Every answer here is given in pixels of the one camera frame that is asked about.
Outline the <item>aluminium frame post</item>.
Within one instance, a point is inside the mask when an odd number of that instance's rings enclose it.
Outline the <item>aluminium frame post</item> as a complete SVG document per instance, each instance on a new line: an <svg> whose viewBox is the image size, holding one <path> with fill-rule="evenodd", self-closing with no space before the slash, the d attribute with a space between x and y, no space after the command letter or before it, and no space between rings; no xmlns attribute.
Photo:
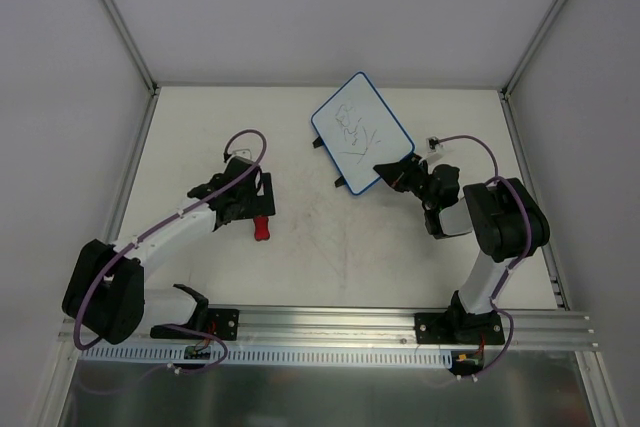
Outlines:
<svg viewBox="0 0 640 427"><path fill-rule="evenodd" d="M524 52L520 56L515 68L513 69L504 86L501 88L501 95L505 99L508 99L517 87L526 69L532 62L537 51L541 48L545 38L550 33L556 20L558 19L568 2L569 0L551 1L551 4L545 11L540 23L535 29L533 36L527 43Z"/></svg>
<svg viewBox="0 0 640 427"><path fill-rule="evenodd" d="M156 93L158 88L150 68L147 65L130 29L115 0L99 0L105 11L116 35L120 39L123 47L132 62L138 76L140 77L146 91L151 95Z"/></svg>

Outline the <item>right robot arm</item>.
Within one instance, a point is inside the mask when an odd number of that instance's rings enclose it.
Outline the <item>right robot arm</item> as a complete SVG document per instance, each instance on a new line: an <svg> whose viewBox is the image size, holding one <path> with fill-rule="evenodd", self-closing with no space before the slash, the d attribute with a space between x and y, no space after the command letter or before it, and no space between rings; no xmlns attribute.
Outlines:
<svg viewBox="0 0 640 427"><path fill-rule="evenodd" d="M420 345L498 346L506 343L495 301L516 266L547 245L546 216L517 178L460 185L460 169L427 166L413 155L374 171L394 191L420 200L427 232L436 239L472 233L479 253L463 286L441 313L414 315Z"/></svg>

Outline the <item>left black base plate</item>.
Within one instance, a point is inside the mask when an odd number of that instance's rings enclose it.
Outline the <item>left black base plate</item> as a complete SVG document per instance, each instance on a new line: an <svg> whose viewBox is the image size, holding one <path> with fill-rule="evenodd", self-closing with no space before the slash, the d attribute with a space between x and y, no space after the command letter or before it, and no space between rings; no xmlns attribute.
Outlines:
<svg viewBox="0 0 640 427"><path fill-rule="evenodd" d="M164 324L153 326L150 337L153 339L195 339L204 340L201 333L207 333L223 341L236 341L240 311L228 308L197 308L188 321L179 327L189 330L175 330Z"/></svg>

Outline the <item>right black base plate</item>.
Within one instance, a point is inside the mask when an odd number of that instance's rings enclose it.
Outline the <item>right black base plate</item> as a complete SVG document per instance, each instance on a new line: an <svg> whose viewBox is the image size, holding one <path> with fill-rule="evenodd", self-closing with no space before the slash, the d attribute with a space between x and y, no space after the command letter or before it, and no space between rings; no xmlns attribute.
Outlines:
<svg viewBox="0 0 640 427"><path fill-rule="evenodd" d="M416 341L419 345L480 345L498 346L505 343L500 315L462 314L453 312L416 313Z"/></svg>

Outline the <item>right aluminium frame post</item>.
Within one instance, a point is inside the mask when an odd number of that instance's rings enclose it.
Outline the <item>right aluminium frame post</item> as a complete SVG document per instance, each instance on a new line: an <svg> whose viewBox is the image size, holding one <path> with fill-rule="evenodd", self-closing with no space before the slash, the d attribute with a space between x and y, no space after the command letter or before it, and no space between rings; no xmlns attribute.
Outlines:
<svg viewBox="0 0 640 427"><path fill-rule="evenodd" d="M520 56L515 68L513 69L504 86L501 88L501 95L505 99L508 99L517 87L526 69L532 62L537 51L541 48L545 38L550 33L556 20L558 19L568 2L569 0L551 1L551 4L545 11L540 23L535 29L533 36L527 43L524 52Z"/></svg>

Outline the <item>red whiteboard eraser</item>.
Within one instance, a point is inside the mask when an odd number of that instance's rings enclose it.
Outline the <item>red whiteboard eraser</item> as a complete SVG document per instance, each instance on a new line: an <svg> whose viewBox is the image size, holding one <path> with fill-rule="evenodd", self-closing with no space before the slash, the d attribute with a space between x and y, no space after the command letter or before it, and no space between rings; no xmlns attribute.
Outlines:
<svg viewBox="0 0 640 427"><path fill-rule="evenodd" d="M258 242L268 241L271 237L269 230L269 217L256 216L253 218L254 223L254 239Z"/></svg>

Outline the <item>left aluminium frame post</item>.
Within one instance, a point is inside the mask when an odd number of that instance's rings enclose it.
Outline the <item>left aluminium frame post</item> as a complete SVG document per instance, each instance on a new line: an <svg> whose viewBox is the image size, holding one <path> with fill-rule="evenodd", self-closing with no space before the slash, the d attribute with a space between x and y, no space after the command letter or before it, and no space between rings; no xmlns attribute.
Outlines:
<svg viewBox="0 0 640 427"><path fill-rule="evenodd" d="M156 93L158 88L150 68L147 65L130 29L115 0L99 0L105 11L116 35L120 39L123 47L132 62L138 76L140 77L146 91L151 95Z"/></svg>

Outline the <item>blue framed whiteboard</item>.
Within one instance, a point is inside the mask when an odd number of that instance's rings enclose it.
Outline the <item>blue framed whiteboard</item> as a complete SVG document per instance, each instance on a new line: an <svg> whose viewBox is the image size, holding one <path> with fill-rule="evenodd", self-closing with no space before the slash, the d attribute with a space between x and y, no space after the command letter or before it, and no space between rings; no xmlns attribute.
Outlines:
<svg viewBox="0 0 640 427"><path fill-rule="evenodd" d="M326 149L354 196L379 181L376 165L398 162L415 151L409 133L363 72L332 94L310 122L317 144Z"/></svg>

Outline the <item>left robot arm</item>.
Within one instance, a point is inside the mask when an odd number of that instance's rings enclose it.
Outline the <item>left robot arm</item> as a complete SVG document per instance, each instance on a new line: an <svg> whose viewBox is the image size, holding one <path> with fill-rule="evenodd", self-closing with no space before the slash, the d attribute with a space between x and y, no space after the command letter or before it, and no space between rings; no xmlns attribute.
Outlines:
<svg viewBox="0 0 640 427"><path fill-rule="evenodd" d="M276 213L272 176L242 157L223 172L189 190L167 218L130 238L112 243L94 239L83 246L62 301L73 318L73 341L83 329L98 341L117 345L138 330L160 339L194 338L211 331L208 299L192 287L175 284L151 289L151 275L195 241L235 221L250 220L254 237L270 237L268 220Z"/></svg>

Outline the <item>aluminium mounting rail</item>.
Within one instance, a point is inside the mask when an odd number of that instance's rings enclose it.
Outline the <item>aluminium mounting rail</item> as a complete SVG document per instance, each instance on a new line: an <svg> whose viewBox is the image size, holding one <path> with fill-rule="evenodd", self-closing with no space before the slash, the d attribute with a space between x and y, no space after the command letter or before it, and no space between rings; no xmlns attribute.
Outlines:
<svg viewBox="0 0 640 427"><path fill-rule="evenodd" d="M238 306L236 345L290 347L409 348L416 341L408 308ZM514 332L502 319L513 350L597 351L601 347L590 316L566 310L512 310Z"/></svg>

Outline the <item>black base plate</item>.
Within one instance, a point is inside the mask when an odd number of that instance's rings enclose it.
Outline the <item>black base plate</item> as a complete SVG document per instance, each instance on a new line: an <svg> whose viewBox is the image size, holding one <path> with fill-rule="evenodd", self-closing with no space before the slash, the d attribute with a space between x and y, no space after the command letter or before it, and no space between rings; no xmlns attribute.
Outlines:
<svg viewBox="0 0 640 427"><path fill-rule="evenodd" d="M453 312L416 313L416 341L419 345L480 345L498 346L505 343L500 315L462 314Z"/></svg>
<svg viewBox="0 0 640 427"><path fill-rule="evenodd" d="M197 308L188 321L179 327L189 330L175 330L164 324L153 326L150 337L153 339L195 339L204 340L201 333L207 333L223 341L236 341L240 311L228 308Z"/></svg>

